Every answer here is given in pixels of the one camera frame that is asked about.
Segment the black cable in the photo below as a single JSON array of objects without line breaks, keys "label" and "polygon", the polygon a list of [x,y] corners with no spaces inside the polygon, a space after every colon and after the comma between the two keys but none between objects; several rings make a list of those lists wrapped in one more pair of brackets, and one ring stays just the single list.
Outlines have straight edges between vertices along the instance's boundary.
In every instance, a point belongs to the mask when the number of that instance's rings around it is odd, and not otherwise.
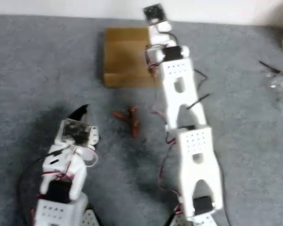
[{"label": "black cable", "polygon": [[276,73],[276,74],[281,73],[280,70],[275,69],[274,67],[267,65],[266,63],[262,62],[261,60],[259,60],[259,63],[262,64],[263,66],[269,68],[270,70],[272,70],[272,71],[273,71],[274,73]]},{"label": "black cable", "polygon": [[198,74],[200,74],[201,76],[203,76],[203,78],[204,78],[203,80],[201,80],[201,82],[197,86],[197,90],[199,90],[200,87],[202,86],[202,84],[208,79],[208,77],[204,73],[202,73],[201,71],[199,71],[197,69],[194,69],[194,71],[197,72]]},{"label": "black cable", "polygon": [[200,103],[203,99],[207,98],[210,94],[206,94],[203,97],[200,97],[197,101],[195,101],[193,104],[191,104],[190,106],[188,106],[186,109],[189,110],[192,107],[194,107],[196,104]]},{"label": "black cable", "polygon": [[42,158],[39,158],[37,161],[35,161],[33,164],[31,164],[29,167],[27,167],[23,173],[19,176],[18,180],[17,180],[17,184],[16,184],[16,196],[17,196],[17,203],[18,203],[18,208],[19,208],[19,213],[20,213],[20,217],[22,218],[22,221],[24,223],[24,225],[26,226],[29,226],[28,224],[28,221],[25,217],[25,214],[24,214],[24,208],[23,208],[23,203],[22,203],[22,200],[21,200],[21,182],[24,178],[24,176],[29,172],[29,169],[32,168],[33,166],[35,166],[37,163],[41,162],[42,160],[46,159],[48,156],[51,156],[51,155],[59,155],[62,153],[62,151],[64,151],[65,149],[69,148],[69,146],[67,147],[64,147],[60,150],[57,150],[57,151],[54,151],[54,152],[51,152],[47,155],[45,155],[44,157]]},{"label": "black cable", "polygon": [[177,37],[176,37],[173,33],[171,33],[171,32],[161,32],[161,31],[159,31],[159,29],[158,29],[158,27],[157,27],[157,24],[155,25],[155,27],[156,27],[156,30],[157,30],[158,33],[170,35],[170,36],[174,39],[174,41],[176,42],[176,45],[179,45],[178,39],[177,39]]}]

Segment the red wire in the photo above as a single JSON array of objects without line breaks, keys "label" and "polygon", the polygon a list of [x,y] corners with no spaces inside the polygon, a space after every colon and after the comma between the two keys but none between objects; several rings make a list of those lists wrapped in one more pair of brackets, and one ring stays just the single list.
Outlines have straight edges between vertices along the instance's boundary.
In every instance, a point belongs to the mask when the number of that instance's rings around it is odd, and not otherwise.
[{"label": "red wire", "polygon": [[169,145],[169,144],[176,144],[176,139],[173,138],[171,140],[168,140],[168,137],[169,137],[169,132],[166,133],[166,143]]},{"label": "red wire", "polygon": [[[168,152],[167,152],[165,158],[163,159],[163,161],[162,161],[162,163],[161,163],[161,165],[160,165],[160,167],[159,167],[157,185],[158,185],[158,187],[159,187],[162,191],[165,191],[165,189],[160,185],[162,170],[163,170],[163,167],[164,167],[166,158],[168,157],[168,154],[169,154],[169,152],[171,151],[171,149],[172,149],[172,147],[173,147],[174,144],[175,144],[175,143],[172,143],[172,144],[170,145],[169,150],[168,150]],[[180,196],[180,194],[179,194],[178,191],[176,191],[176,190],[174,190],[174,189],[171,189],[170,191],[173,192],[173,193],[175,193],[176,195]]]},{"label": "red wire", "polygon": [[30,225],[33,226],[33,218],[34,218],[34,211],[33,208],[30,208]]}]

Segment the floor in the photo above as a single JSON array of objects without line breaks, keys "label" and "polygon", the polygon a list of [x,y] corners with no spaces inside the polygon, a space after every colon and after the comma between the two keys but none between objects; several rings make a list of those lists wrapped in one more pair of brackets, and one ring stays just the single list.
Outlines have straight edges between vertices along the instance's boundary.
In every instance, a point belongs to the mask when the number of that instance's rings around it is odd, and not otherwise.
[{"label": "floor", "polygon": [[[167,145],[163,122],[149,112],[155,90],[108,89],[102,84],[103,32],[141,21],[0,16],[0,226],[21,225],[15,183],[44,156],[60,121],[92,105],[100,128],[98,164],[88,169],[83,191],[105,226],[163,226],[176,197],[157,187]],[[195,68],[208,81],[200,95],[213,127],[224,171],[233,226],[283,226],[283,113],[266,89],[262,60],[283,70],[282,29],[173,23],[188,45]],[[111,117],[111,110],[138,107],[141,134]],[[164,168],[164,184],[177,185],[176,148]],[[23,183],[25,212],[35,205],[41,165]],[[223,213],[217,214],[226,226]]]}]

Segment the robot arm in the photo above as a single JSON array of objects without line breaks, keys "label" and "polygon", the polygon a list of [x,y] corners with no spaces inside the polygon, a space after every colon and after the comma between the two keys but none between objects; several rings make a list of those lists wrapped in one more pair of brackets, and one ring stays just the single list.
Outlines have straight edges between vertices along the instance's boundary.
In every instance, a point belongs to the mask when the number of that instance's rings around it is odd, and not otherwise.
[{"label": "robot arm", "polygon": [[43,163],[35,226],[99,226],[88,199],[82,193],[87,176],[86,161],[97,162],[98,129],[81,121],[87,105],[63,120],[54,144]]},{"label": "robot arm", "polygon": [[[166,130],[176,137],[181,157],[179,201],[184,218],[209,226],[211,214],[223,208],[222,179],[213,150],[212,129],[207,125],[197,95],[190,52],[187,46],[179,46],[170,33],[172,27],[160,4],[143,11],[149,23],[151,43],[146,54],[149,62],[156,64],[166,107]],[[177,118],[182,105],[191,115],[191,124],[178,127]],[[194,191],[200,181],[205,182],[208,192],[199,197]]]}]

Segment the brown cardboard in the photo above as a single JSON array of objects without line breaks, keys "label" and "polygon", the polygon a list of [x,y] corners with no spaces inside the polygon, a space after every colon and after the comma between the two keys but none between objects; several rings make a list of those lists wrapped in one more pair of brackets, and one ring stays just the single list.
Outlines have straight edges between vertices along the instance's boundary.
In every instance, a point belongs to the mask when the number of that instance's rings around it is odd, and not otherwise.
[{"label": "brown cardboard", "polygon": [[144,50],[149,43],[147,27],[106,29],[104,84],[107,87],[153,87]]}]

